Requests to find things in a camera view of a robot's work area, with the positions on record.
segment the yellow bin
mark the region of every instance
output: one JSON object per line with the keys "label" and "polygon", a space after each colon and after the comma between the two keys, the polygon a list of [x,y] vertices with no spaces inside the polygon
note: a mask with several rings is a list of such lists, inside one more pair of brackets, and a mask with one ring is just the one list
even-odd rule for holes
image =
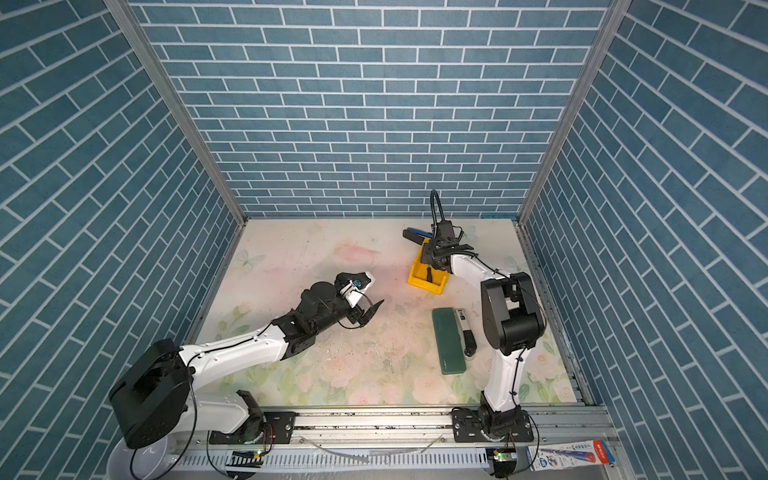
{"label": "yellow bin", "polygon": [[[424,239],[424,244],[426,243],[429,243],[429,238]],[[427,281],[427,268],[429,265],[425,265],[421,262],[424,244],[422,244],[422,246],[419,248],[419,254],[416,255],[416,260],[413,260],[413,265],[411,265],[411,273],[408,275],[408,284],[417,286],[418,288],[424,289],[430,293],[442,295],[442,289],[444,289],[445,284],[448,283],[448,277],[450,276],[450,273],[432,268],[432,282]]]}

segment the flower pattern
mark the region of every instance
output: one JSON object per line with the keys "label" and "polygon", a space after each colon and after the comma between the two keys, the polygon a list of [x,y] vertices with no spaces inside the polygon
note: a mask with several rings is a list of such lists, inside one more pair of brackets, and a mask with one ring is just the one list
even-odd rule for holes
{"label": "flower pattern", "polygon": [[[298,303],[300,293],[340,272],[370,271],[371,300],[385,300],[364,329],[333,326],[314,346],[290,359],[253,366],[205,387],[250,390],[265,406],[473,404],[490,373],[477,289],[451,276],[442,296],[406,283],[416,245],[405,227],[422,220],[262,220],[248,224],[223,279],[200,341],[259,329]],[[527,270],[509,220],[462,220],[464,241],[486,262]],[[493,239],[510,241],[498,244]],[[432,310],[463,307],[478,341],[467,370],[444,376],[438,364]],[[574,393],[547,330],[526,362],[522,402],[573,402]]]}

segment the blue brick wallpaper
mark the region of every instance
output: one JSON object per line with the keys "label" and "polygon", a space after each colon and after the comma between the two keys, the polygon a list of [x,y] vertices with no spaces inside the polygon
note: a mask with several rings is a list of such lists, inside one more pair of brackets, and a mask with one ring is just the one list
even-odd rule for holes
{"label": "blue brick wallpaper", "polygon": [[767,26],[634,0],[527,225],[638,478],[768,478]]}
{"label": "blue brick wallpaper", "polygon": [[0,478],[91,478],[235,225],[101,0],[0,12]]}
{"label": "blue brick wallpaper", "polygon": [[133,1],[251,217],[513,217],[609,0]]}

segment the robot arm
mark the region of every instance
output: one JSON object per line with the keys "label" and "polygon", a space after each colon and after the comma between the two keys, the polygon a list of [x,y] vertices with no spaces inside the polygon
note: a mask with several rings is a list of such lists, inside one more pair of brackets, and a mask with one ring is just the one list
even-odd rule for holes
{"label": "robot arm", "polygon": [[510,273],[480,260],[472,247],[461,244],[463,230],[456,236],[453,223],[443,215],[435,190],[430,195],[430,204],[432,232],[408,229],[403,231],[403,236],[419,244],[429,238],[430,241],[422,248],[421,262],[433,269],[460,276],[480,290],[483,332],[496,351],[492,357],[488,385],[482,392],[478,416],[483,431],[499,438],[510,431],[512,424],[525,424],[518,390],[525,360],[536,346],[536,340],[544,334],[544,317],[539,311],[533,282],[527,273]]}
{"label": "robot arm", "polygon": [[335,283],[318,282],[304,290],[297,308],[257,332],[201,345],[179,347],[172,339],[154,343],[110,391],[126,445],[139,449],[170,433],[195,429],[239,432],[250,439],[261,431],[263,413],[249,392],[223,398],[195,395],[195,405],[190,390],[198,393],[241,369],[295,356],[345,317],[365,326],[383,302],[367,310],[358,305],[373,282],[368,272],[340,273]]}

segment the aluminum corner post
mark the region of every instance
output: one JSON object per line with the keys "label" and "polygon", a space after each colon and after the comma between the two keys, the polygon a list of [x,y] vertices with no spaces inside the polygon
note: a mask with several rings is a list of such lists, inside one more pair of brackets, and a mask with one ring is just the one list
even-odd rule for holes
{"label": "aluminum corner post", "polygon": [[549,173],[554,167],[554,163],[558,159],[565,139],[568,137],[568,133],[573,127],[576,115],[581,109],[584,99],[589,93],[589,88],[592,86],[592,82],[595,77],[598,76],[598,70],[605,59],[605,54],[608,52],[608,47],[611,46],[611,42],[616,36],[616,32],[621,25],[621,21],[624,19],[624,14],[627,13],[629,5],[632,0],[613,0],[611,6],[605,13],[603,22],[598,31],[598,36],[589,50],[587,60],[584,62],[584,67],[581,69],[581,74],[576,85],[574,86],[573,93],[568,98],[568,103],[563,109],[563,114],[558,122],[558,126],[552,135],[552,139],[547,146],[547,150],[544,156],[541,158],[541,163],[538,165],[536,174],[533,177],[531,188],[528,190],[528,195],[523,200],[523,204],[520,207],[520,214],[518,215],[518,222],[521,225],[525,225],[528,221],[528,217],[533,212],[533,207],[538,200],[541,189],[544,188],[544,184],[549,177]]}
{"label": "aluminum corner post", "polygon": [[210,176],[216,190],[221,195],[227,208],[229,208],[235,221],[242,227],[245,225],[246,215],[237,202],[232,190],[227,185],[221,170],[216,165],[214,156],[208,149],[203,136],[184,107],[181,97],[176,91],[174,84],[170,81],[160,58],[157,56],[157,52],[152,47],[147,33],[139,24],[133,9],[127,0],[104,0],[104,3],[109,8],[109,12],[114,17],[123,35],[125,35],[126,40],[128,40],[128,44],[131,45],[134,53],[144,66],[144,70],[163,98],[170,114],[174,116],[185,138],[190,142],[190,146],[197,155],[197,159]]}

